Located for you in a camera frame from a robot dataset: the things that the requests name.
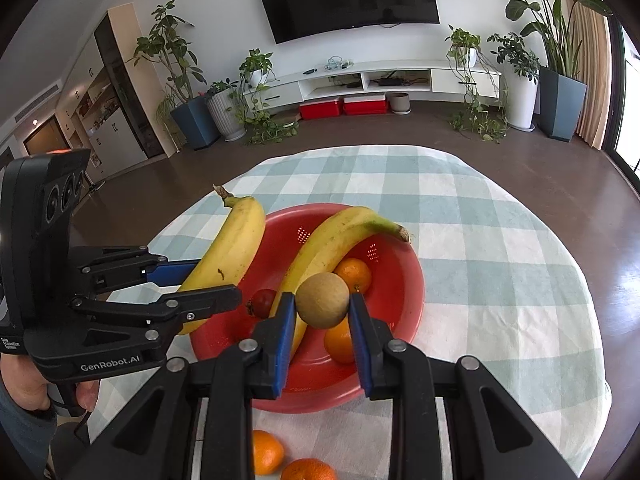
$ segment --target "air vent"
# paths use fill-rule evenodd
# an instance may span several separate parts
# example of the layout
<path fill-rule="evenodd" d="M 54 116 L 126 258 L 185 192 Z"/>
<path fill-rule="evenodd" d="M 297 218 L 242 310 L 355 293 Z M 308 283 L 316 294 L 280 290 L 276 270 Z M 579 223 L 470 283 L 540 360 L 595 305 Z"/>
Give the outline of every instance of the air vent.
<path fill-rule="evenodd" d="M 41 102 L 43 102 L 45 99 L 55 94 L 57 91 L 58 91 L 58 85 L 53 85 L 51 88 L 49 88 L 49 90 L 40 94 L 28 105 L 26 105 L 22 110 L 20 110 L 20 113 L 18 113 L 15 117 L 15 122 L 19 123 L 25 115 L 27 115 L 32 110 L 36 109 Z"/>

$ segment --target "green and white checkered tablecloth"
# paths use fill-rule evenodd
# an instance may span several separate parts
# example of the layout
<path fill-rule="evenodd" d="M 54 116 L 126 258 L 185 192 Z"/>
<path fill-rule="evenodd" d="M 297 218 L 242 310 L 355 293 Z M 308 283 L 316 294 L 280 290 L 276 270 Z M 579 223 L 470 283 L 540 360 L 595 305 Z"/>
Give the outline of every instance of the green and white checkered tablecloth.
<path fill-rule="evenodd" d="M 583 470 L 610 408 L 598 321 L 575 260 L 514 197 L 457 157 L 417 146 L 352 146 L 272 158 L 226 188 L 255 196 L 267 213 L 336 202 L 368 206 L 407 227 L 426 284 L 414 344 L 439 359 L 480 358 L 574 471 Z M 199 258 L 227 213 L 212 192 L 149 248 L 171 260 Z M 136 286 L 111 299 L 146 303 L 174 289 Z M 169 355 L 193 361 L 188 336 L 176 337 Z M 92 436 L 151 374 L 102 381 L 89 419 Z M 324 460 L 340 480 L 386 478 L 390 423 L 390 401 L 363 398 L 306 415 L 254 415 L 258 428 L 281 438 L 288 458 Z M 445 478 L 450 475 L 445 466 Z"/>

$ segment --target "orange fruit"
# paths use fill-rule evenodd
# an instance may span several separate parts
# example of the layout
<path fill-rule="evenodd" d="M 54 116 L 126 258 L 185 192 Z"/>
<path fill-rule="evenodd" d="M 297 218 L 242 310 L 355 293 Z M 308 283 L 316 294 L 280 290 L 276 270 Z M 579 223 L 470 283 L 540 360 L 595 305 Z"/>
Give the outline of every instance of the orange fruit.
<path fill-rule="evenodd" d="M 254 472 L 270 475 L 282 464 L 284 447 L 271 433 L 254 430 Z"/>
<path fill-rule="evenodd" d="M 324 349 L 331 359 L 343 365 L 353 363 L 353 343 L 349 332 L 349 320 L 344 318 L 337 326 L 324 333 Z"/>
<path fill-rule="evenodd" d="M 371 271 L 367 264 L 357 258 L 345 258 L 334 269 L 349 287 L 349 292 L 365 294 L 371 285 Z"/>
<path fill-rule="evenodd" d="M 301 458 L 291 462 L 280 480 L 338 480 L 333 468 L 317 458 Z"/>

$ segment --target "blue planter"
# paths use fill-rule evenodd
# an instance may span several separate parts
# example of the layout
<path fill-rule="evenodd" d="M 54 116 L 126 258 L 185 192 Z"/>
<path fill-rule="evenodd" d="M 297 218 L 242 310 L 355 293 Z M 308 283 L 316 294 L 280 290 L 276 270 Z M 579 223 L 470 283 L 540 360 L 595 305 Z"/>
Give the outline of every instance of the blue planter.
<path fill-rule="evenodd" d="M 552 139 L 569 142 L 578 125 L 586 93 L 584 83 L 540 68 L 540 129 Z"/>
<path fill-rule="evenodd" d="M 184 136 L 194 150 L 206 148 L 220 138 L 216 123 L 207 109 L 204 96 L 198 96 L 186 104 L 178 106 L 171 117 L 184 133 Z"/>

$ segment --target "red plastic colander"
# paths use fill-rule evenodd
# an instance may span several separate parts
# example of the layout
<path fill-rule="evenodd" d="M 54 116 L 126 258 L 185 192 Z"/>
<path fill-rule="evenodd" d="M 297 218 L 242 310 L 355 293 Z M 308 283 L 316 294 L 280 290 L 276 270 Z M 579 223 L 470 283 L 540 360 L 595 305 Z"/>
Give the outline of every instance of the red plastic colander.
<path fill-rule="evenodd" d="M 261 288 L 277 290 L 300 246 L 329 216 L 347 208 L 343 204 L 307 204 L 267 216 L 264 237 L 239 288 L 246 303 Z M 367 263 L 372 283 L 365 294 L 371 317 L 384 320 L 395 337 L 411 342 L 418 330 L 424 302 L 422 268 L 409 244 L 388 235 L 374 235 L 349 252 Z M 191 344 L 200 360 L 217 357 L 238 342 L 240 310 L 212 317 L 191 333 Z M 289 375 L 278 400 L 254 400 L 254 407 L 268 412 L 309 413 L 332 408 L 362 393 L 355 364 L 334 362 L 324 349 L 324 330 L 306 329 L 289 366 Z"/>

